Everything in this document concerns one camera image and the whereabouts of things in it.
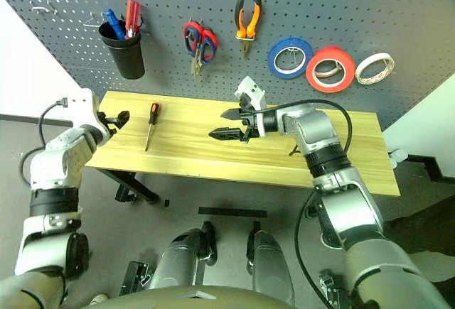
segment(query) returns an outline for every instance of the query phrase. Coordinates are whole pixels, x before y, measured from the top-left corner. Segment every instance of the gray floor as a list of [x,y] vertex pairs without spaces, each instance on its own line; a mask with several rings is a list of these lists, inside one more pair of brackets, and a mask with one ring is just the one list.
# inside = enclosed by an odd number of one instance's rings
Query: gray floor
[[[45,128],[48,138],[61,131],[58,127]],[[13,274],[22,223],[28,215],[30,192],[19,179],[18,161],[24,151],[37,143],[36,126],[0,121],[0,279]],[[375,196],[386,220],[412,214],[455,194],[453,185],[430,182],[420,164],[402,163],[396,176],[401,197]],[[245,251],[253,219],[199,215],[200,206],[268,211],[268,218],[261,219],[262,227],[275,236],[284,250],[297,307],[323,308],[299,269],[293,246],[294,220],[311,190],[169,175],[139,178],[160,194],[160,203],[116,202],[118,184],[97,170],[85,169],[80,189],[80,231],[88,236],[93,254],[89,271],[71,285],[65,308],[86,305],[98,293],[117,296],[129,261],[156,262],[177,234],[200,227],[204,220],[211,220],[215,226],[219,251],[217,264],[205,271],[205,284],[251,288],[252,280],[245,270]],[[169,207],[163,206],[165,199],[170,200]],[[343,272],[343,253],[321,245],[317,221],[302,224],[300,239],[302,254],[314,277],[323,269]],[[455,275],[454,258],[429,253],[412,258],[433,281]]]

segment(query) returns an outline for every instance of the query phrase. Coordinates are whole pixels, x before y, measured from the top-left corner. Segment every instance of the pegboard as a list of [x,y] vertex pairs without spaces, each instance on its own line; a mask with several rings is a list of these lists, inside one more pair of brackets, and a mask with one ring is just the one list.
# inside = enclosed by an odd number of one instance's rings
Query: pegboard
[[[234,100],[238,83],[249,75],[266,90],[270,104],[330,99],[349,110],[377,112],[385,129],[455,71],[455,0],[262,0],[257,37],[246,60],[235,39],[236,0],[137,0],[143,5],[146,68],[139,80],[123,79],[97,28],[83,26],[100,22],[106,8],[124,13],[127,0],[49,0],[57,14],[31,11],[32,4],[46,6],[47,0],[7,1],[76,82],[100,97],[122,90]],[[252,0],[245,0],[247,14],[252,6]],[[190,74],[191,57],[181,33],[190,17],[203,19],[220,42],[200,84]],[[267,54],[288,36],[307,40],[314,50],[339,45],[357,64],[387,52],[395,59],[395,73],[376,85],[353,81],[338,94],[317,92],[304,75],[281,80],[270,73]]]

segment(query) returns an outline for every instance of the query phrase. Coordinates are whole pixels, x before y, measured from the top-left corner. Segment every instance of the white wall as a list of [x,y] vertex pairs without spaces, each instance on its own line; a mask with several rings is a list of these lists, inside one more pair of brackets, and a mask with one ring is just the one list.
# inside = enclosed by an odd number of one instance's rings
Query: white wall
[[[0,14],[0,114],[39,117],[56,100],[80,90],[5,0]],[[47,118],[68,116],[56,107]]]
[[444,176],[455,177],[455,75],[384,131],[389,151],[434,156]]

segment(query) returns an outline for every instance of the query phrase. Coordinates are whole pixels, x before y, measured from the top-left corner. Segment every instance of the wooden table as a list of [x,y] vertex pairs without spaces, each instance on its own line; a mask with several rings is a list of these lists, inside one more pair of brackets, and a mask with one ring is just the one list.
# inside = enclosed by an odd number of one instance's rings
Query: wooden table
[[[150,147],[144,151],[152,102],[161,104]],[[236,102],[189,99],[108,91],[100,111],[114,116],[130,111],[130,120],[103,147],[98,148],[88,166],[141,173],[162,173],[197,178],[312,187],[312,177],[300,154],[289,156],[295,140],[278,133],[239,141],[217,141],[208,136],[223,126],[242,127],[220,115]],[[324,110],[344,144],[346,121],[336,110]],[[398,196],[395,175],[389,162],[378,118],[374,113],[349,112],[353,140],[348,152],[372,194]]]

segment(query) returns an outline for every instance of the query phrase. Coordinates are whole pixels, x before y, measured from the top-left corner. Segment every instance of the pen holder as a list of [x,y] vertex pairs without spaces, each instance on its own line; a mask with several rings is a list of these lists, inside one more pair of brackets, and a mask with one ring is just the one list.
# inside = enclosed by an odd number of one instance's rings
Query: pen holder
[[[124,28],[125,22],[120,21],[120,23]],[[133,38],[127,40],[118,40],[114,29],[109,23],[103,23],[98,31],[102,41],[109,48],[122,77],[127,80],[137,80],[142,77],[145,69],[144,61],[142,60],[140,31],[137,31]]]

